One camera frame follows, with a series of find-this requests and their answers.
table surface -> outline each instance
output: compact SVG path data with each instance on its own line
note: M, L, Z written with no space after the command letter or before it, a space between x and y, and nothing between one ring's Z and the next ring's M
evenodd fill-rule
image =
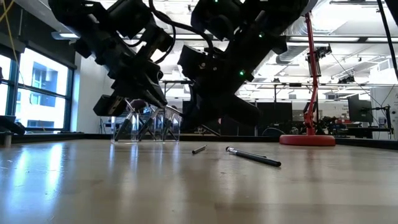
M398 153L276 143L14 145L0 148L0 223L396 224Z

computer monitor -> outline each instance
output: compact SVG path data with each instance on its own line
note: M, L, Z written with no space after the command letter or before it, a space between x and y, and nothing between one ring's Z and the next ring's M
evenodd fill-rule
M349 120L357 122L373 122L372 103L357 98L348 98Z

red lamp base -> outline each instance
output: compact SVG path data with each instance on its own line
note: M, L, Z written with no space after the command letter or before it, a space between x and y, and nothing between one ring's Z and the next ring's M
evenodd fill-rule
M336 140L333 136L282 135L279 143L290 146L335 146Z

yellow cable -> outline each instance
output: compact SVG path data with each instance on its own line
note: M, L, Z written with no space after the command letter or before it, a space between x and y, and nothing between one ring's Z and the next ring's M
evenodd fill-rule
M9 37L10 37L12 52L14 53L14 57L15 57L15 61L16 61L16 63L17 63L19 75L20 75L20 77L21 77L21 79L22 79L22 85L25 87L25 82L24 82L24 78L23 78L23 76L22 76L22 74L21 74L21 68L20 68L20 66L19 66L19 60L18 60L17 52L16 52L16 50L15 50L14 39L12 38L11 27L10 27L10 23L9 23L9 21L8 21L8 15L7 15L7 14L8 14L8 11L10 10L10 8L11 8L11 6L12 6L13 4L14 4L14 0L12 0L11 3L10 3L10 5L6 8L6 3L3 2L2 6L3 6L3 9L4 9L4 14L0 17L0 22L3 20L4 17L6 18L7 29L8 29L8 35L9 35ZM29 103L32 105L31 95L29 96ZM39 122L40 122L40 124L41 124L41 126L42 126L43 131L45 131L45 128L44 128L44 126L43 126L43 124L42 124L42 121L39 120Z

ceiling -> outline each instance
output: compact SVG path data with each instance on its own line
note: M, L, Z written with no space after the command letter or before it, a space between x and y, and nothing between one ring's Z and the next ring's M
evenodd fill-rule
M110 7L116 0L96 0L105 8ZM64 26L59 24L52 15L47 0L16 0L27 11L39 19L52 26L60 32L69 32ZM313 26L315 31L322 30L329 35L338 36L385 36L380 13L374 6L350 6L350 5L332 5L330 0L319 0L319 5L313 12ZM190 25L190 5L191 9L195 7L197 0L168 0L154 1L157 10L166 13L173 21ZM390 25L392 36L398 37L398 27L395 25L391 14L385 7L387 20ZM157 25L172 33L171 27L159 20ZM178 34L189 34L189 31L177 29ZM178 40L172 53L164 60L160 66L165 73L166 80L181 80L183 75L177 67L177 61L183 45L191 45L200 48L206 47L206 42L202 40ZM215 47L225 49L227 42L214 42ZM333 55L328 55L320 61L322 71L322 82L337 83L339 77L346 74L348 70L355 77L357 82L369 82L371 69L377 68L381 62L388 60L390 51L387 44L331 44ZM271 82L274 78L283 79L283 82L308 82L309 72L308 64L305 61L305 55L308 52L306 47L302 47L301 54L298 54L294 60L287 65L277 64L275 55L270 55L269 60L264 61L256 70L256 80L261 82ZM153 59L161 57L161 52L156 52ZM170 92L176 92L176 95L183 95L183 86L174 86Z

